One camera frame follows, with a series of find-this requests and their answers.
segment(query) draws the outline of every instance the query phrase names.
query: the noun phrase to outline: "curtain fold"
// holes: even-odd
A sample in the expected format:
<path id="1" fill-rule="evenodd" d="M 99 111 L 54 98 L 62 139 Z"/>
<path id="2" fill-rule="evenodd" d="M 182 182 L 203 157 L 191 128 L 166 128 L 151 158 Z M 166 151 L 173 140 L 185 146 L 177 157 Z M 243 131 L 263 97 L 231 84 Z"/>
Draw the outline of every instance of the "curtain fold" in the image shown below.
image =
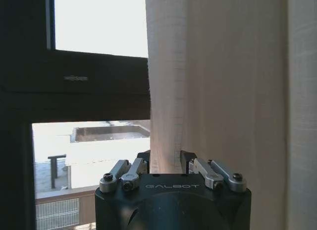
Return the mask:
<path id="1" fill-rule="evenodd" d="M 253 230 L 285 227 L 286 1 L 146 0 L 151 171 L 179 172 L 181 149 L 221 160 Z"/>
<path id="2" fill-rule="evenodd" d="M 289 230 L 317 229 L 317 0 L 289 0 Z"/>

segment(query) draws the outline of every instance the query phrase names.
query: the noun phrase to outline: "window glass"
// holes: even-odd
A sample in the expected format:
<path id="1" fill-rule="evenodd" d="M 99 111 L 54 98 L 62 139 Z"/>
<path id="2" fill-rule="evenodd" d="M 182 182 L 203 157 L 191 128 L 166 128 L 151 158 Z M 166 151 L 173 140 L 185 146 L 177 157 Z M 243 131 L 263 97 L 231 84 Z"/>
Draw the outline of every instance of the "window glass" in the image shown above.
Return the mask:
<path id="1" fill-rule="evenodd" d="M 34 123 L 32 129 L 38 230 L 95 229 L 94 192 L 104 173 L 150 149 L 149 120 Z"/>
<path id="2" fill-rule="evenodd" d="M 54 0 L 57 50 L 148 57 L 145 0 Z"/>

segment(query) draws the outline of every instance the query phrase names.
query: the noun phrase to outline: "metal grate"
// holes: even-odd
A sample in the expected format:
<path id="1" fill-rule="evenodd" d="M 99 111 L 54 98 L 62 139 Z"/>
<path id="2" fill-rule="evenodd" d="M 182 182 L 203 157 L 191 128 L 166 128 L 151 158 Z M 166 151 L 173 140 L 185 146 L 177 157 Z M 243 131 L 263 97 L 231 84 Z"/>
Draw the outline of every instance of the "metal grate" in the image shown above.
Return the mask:
<path id="1" fill-rule="evenodd" d="M 79 224 L 79 199 L 36 205 L 37 230 L 52 230 Z"/>

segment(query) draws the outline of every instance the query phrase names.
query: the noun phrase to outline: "metal linkage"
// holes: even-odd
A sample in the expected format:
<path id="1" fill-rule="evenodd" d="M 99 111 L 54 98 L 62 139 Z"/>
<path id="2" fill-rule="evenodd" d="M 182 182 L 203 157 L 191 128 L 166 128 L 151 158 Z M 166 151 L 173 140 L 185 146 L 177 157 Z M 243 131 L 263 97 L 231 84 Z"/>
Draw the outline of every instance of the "metal linkage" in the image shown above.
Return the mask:
<path id="1" fill-rule="evenodd" d="M 223 187 L 222 175 L 214 172 L 201 158 L 195 158 L 189 162 L 189 173 L 200 173 L 205 179 L 205 186 L 212 190 L 219 190 Z"/>
<path id="2" fill-rule="evenodd" d="M 219 161 L 211 161 L 210 167 L 224 177 L 224 181 L 234 192 L 244 192 L 247 189 L 247 182 L 240 173 L 232 173 L 224 164 Z"/>
<path id="3" fill-rule="evenodd" d="M 131 191 L 139 186 L 139 174 L 147 173 L 147 162 L 143 158 L 136 158 L 128 173 L 121 177 L 122 188 L 124 191 Z"/>
<path id="4" fill-rule="evenodd" d="M 128 160 L 119 160 L 109 173 L 104 174 L 100 179 L 99 188 L 102 193 L 109 193 L 115 191 L 117 182 L 120 177 L 127 173 L 131 167 Z"/>

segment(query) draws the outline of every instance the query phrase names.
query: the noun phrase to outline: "screw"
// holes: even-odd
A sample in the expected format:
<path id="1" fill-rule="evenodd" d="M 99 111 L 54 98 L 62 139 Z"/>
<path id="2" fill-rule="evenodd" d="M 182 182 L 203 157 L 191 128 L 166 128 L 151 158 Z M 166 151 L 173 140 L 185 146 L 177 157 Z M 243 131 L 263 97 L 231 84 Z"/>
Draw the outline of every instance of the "screw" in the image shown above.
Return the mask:
<path id="1" fill-rule="evenodd" d="M 111 181 L 113 179 L 113 175 L 111 173 L 104 174 L 105 181 Z"/>
<path id="2" fill-rule="evenodd" d="M 221 182 L 216 182 L 213 186 L 214 191 L 221 191 L 223 189 L 223 184 Z"/>
<path id="3" fill-rule="evenodd" d="M 132 190 L 133 185 L 132 185 L 131 182 L 128 181 L 128 182 L 125 182 L 123 184 L 122 188 L 123 188 L 124 191 L 128 192 L 128 191 Z"/>
<path id="4" fill-rule="evenodd" d="M 233 178 L 237 181 L 242 181 L 243 176 L 240 173 L 234 173 Z"/>

